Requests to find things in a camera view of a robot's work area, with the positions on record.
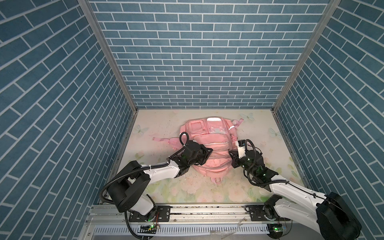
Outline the pink school backpack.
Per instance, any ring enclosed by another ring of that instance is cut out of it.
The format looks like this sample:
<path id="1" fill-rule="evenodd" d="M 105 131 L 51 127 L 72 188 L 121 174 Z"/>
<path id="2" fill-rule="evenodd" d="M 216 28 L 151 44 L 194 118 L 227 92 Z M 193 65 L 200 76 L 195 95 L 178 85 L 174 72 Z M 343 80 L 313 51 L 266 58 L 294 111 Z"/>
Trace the pink school backpack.
<path id="1" fill-rule="evenodd" d="M 219 184 L 232 167 L 229 151 L 237 149 L 237 128 L 243 121 L 222 117 L 189 120 L 181 127 L 178 138 L 154 137 L 153 141 L 166 142 L 179 151 L 171 157 L 180 168 L 179 176 L 193 167 L 198 173 L 211 178 L 213 183 Z M 213 149 L 204 165 L 196 164 L 200 145 Z"/>

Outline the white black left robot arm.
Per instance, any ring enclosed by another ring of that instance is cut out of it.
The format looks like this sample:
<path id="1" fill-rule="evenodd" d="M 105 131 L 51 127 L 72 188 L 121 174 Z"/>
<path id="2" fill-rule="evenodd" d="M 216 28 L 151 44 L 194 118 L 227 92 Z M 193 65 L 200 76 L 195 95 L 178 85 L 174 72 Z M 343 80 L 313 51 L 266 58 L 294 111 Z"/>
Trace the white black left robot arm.
<path id="1" fill-rule="evenodd" d="M 187 141 L 182 148 L 156 165 L 140 165 L 137 161 L 127 164 L 99 193 L 102 202 L 113 204 L 120 213 L 137 213 L 145 222 L 157 216 L 158 206 L 146 188 L 165 179 L 178 178 L 194 165 L 204 165 L 213 149 L 194 141 Z"/>

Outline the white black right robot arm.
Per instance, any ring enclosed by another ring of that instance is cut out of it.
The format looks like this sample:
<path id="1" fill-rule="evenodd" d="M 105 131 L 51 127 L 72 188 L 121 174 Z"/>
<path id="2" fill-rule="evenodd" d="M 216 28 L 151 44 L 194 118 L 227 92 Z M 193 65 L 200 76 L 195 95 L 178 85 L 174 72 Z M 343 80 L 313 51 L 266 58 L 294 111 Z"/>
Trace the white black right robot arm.
<path id="1" fill-rule="evenodd" d="M 362 225 L 346 201 L 337 193 L 307 189 L 267 168 L 256 150 L 230 151 L 232 166 L 243 168 L 252 186 L 273 195 L 264 203 L 267 219 L 285 218 L 320 233 L 325 240 L 356 240 Z"/>

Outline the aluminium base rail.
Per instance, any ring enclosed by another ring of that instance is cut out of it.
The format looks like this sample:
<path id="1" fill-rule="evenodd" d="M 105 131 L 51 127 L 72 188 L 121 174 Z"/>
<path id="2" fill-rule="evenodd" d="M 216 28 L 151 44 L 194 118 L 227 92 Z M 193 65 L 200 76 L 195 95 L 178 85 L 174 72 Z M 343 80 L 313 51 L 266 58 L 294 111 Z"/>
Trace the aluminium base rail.
<path id="1" fill-rule="evenodd" d="M 321 240 L 314 230 L 290 219 L 269 221 L 262 203 L 160 204 L 151 222 L 113 205 L 94 205 L 81 240 Z"/>

